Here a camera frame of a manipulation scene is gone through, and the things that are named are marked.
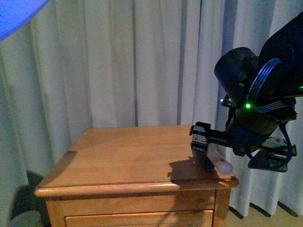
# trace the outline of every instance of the cable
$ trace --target cable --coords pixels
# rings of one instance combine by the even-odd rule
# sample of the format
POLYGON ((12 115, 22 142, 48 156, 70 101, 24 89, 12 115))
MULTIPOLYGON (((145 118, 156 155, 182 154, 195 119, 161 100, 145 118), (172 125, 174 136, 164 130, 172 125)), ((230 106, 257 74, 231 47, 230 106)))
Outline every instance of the cable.
POLYGON ((268 105, 256 106, 255 102, 259 93, 264 86, 266 80, 268 79, 270 73, 275 68, 275 66, 283 64, 283 62, 279 58, 273 58, 269 62, 267 62, 260 70, 256 78, 254 79, 252 85, 250 86, 250 90, 247 94, 247 102, 255 107, 255 110, 259 113, 267 113, 276 109, 284 108, 291 106, 290 104, 286 104, 283 101, 277 101, 268 105))

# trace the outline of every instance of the wooden drawer front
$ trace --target wooden drawer front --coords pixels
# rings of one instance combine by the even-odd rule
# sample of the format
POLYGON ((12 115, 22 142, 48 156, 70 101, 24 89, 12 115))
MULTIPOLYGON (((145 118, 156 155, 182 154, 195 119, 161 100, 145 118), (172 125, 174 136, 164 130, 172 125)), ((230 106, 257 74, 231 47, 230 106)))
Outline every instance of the wooden drawer front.
POLYGON ((64 216, 123 214, 214 208, 215 190, 183 191, 149 196, 63 200, 64 216))
POLYGON ((67 227, 211 227, 212 210, 66 217, 67 227))

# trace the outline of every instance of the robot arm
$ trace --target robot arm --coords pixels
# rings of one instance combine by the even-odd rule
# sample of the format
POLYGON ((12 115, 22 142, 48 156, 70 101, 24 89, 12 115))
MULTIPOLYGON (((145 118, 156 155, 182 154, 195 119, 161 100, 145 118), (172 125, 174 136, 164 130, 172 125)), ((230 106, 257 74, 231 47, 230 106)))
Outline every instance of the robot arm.
MULTIPOLYGON (((285 125, 296 119, 295 97, 303 96, 303 12, 271 36, 260 56, 240 47, 226 53, 214 73, 227 95, 226 130, 219 132, 197 122, 192 127, 192 148, 201 154, 208 143, 233 148, 236 155, 250 157, 249 168, 286 172, 296 155, 285 125), (285 139, 270 135, 280 127, 285 139), (197 136, 207 144, 201 145, 197 136), (251 152, 261 149, 256 156, 251 152)), ((201 158, 204 169, 213 165, 201 158)))

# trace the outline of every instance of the wooden nightstand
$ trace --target wooden nightstand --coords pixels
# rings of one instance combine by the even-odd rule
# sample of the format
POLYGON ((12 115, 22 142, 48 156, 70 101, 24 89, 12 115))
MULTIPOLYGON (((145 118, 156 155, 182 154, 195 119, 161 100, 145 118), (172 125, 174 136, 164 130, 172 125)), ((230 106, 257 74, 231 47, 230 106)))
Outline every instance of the wooden nightstand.
POLYGON ((36 188, 52 226, 226 226, 238 180, 197 165, 189 130, 87 129, 36 188))

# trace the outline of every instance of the white curtain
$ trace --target white curtain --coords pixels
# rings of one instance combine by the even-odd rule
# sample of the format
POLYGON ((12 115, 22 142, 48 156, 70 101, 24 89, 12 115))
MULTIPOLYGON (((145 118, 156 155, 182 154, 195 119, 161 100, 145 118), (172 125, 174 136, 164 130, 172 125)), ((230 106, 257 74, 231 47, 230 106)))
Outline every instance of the white curtain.
MULTIPOLYGON (((302 10, 300 0, 50 0, 0 43, 0 226, 27 173, 45 176, 88 127, 202 121, 223 130, 215 64, 239 46, 258 55, 302 10)), ((241 183, 231 206, 244 216, 250 202, 274 214, 277 201, 303 214, 299 100, 296 109, 289 134, 299 155, 286 174, 226 154, 241 183)))

